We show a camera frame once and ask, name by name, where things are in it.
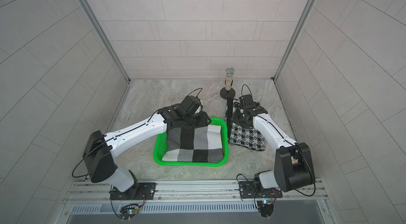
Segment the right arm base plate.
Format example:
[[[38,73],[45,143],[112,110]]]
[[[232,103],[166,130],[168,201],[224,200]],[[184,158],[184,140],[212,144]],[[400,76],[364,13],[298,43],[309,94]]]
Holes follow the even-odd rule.
[[[259,194],[254,187],[252,181],[239,181],[239,193],[241,199],[258,199],[263,198],[263,195]]]

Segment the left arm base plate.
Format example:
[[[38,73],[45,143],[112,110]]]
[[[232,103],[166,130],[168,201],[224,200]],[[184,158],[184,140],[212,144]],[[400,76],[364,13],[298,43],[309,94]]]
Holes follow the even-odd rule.
[[[156,183],[146,182],[135,184],[125,192],[116,187],[110,191],[110,200],[152,200],[155,194]]]

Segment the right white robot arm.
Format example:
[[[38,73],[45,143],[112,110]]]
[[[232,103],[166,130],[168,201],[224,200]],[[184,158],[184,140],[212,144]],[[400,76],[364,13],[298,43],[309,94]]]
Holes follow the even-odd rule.
[[[316,182],[310,148],[297,143],[284,133],[262,107],[251,110],[237,109],[232,122],[244,129],[255,129],[275,151],[274,169],[254,176],[256,189],[280,189],[283,192],[298,191]]]

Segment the black white houndstooth scarf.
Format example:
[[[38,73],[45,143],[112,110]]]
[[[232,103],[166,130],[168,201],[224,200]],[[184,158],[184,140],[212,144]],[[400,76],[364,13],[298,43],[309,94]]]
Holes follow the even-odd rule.
[[[232,98],[227,99],[225,119],[228,142],[254,151],[265,151],[265,139],[258,130],[245,129],[232,121],[233,112],[239,106],[238,101]]]

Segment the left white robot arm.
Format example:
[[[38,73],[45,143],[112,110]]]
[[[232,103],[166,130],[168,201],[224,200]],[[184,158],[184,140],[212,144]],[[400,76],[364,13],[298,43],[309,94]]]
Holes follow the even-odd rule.
[[[92,133],[84,150],[83,161],[92,183],[107,183],[119,192],[138,191],[139,183],[130,170],[124,170],[115,163],[115,158],[128,148],[158,134],[174,128],[202,128],[211,119],[202,107],[191,111],[180,105],[157,110],[150,118],[125,129],[102,134]]]

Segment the grey black checked scarf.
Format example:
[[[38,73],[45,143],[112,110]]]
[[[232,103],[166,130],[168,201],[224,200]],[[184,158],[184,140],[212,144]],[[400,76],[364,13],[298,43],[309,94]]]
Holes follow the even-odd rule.
[[[167,133],[164,162],[218,163],[224,158],[222,127],[180,127]]]

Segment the green plastic basket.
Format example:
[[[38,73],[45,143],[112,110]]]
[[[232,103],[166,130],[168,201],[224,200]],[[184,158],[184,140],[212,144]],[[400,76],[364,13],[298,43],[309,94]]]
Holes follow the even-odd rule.
[[[210,125],[219,125],[222,127],[222,144],[224,150],[224,158],[218,163],[191,163],[191,162],[164,162],[162,160],[165,151],[167,150],[167,133],[162,133],[157,136],[156,144],[154,147],[153,157],[157,164],[163,166],[209,166],[209,167],[219,167],[224,165],[229,156],[228,151],[228,137],[227,137],[227,124],[224,120],[220,118],[211,118]]]

